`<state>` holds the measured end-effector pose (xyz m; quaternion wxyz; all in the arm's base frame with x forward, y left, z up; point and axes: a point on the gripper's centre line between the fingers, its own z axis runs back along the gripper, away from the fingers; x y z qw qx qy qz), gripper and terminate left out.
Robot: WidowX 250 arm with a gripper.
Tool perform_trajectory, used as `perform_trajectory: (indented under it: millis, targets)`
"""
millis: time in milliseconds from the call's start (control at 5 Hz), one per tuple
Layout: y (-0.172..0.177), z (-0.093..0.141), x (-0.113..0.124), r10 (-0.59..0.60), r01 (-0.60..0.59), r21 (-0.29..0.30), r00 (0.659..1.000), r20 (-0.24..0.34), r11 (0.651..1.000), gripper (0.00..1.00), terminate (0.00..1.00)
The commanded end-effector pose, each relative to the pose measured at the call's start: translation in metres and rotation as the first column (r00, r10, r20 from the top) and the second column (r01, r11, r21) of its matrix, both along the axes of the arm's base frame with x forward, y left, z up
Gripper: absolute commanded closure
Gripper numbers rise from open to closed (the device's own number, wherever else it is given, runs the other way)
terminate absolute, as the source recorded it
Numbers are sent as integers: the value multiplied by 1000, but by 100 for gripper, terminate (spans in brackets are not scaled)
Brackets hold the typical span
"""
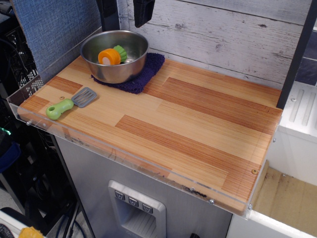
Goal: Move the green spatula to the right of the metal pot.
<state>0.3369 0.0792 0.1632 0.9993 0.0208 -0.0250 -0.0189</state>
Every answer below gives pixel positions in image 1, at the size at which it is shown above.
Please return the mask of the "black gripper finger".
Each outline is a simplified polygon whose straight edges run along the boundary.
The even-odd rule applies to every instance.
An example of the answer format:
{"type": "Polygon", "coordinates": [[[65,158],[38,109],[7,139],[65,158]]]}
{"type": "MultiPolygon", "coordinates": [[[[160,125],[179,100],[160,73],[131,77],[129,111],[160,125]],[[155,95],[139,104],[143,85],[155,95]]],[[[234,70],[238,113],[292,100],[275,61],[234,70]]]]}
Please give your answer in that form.
{"type": "Polygon", "coordinates": [[[153,15],[155,0],[133,0],[135,27],[149,22],[153,15]]]}

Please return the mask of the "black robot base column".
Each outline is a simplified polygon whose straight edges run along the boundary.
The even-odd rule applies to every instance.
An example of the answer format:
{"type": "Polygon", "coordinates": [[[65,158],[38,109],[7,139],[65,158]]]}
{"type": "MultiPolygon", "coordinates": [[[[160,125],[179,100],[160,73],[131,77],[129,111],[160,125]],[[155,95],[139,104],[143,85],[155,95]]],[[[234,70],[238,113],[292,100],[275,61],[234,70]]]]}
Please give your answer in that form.
{"type": "Polygon", "coordinates": [[[102,31],[119,30],[117,0],[96,0],[100,13],[102,31]]]}

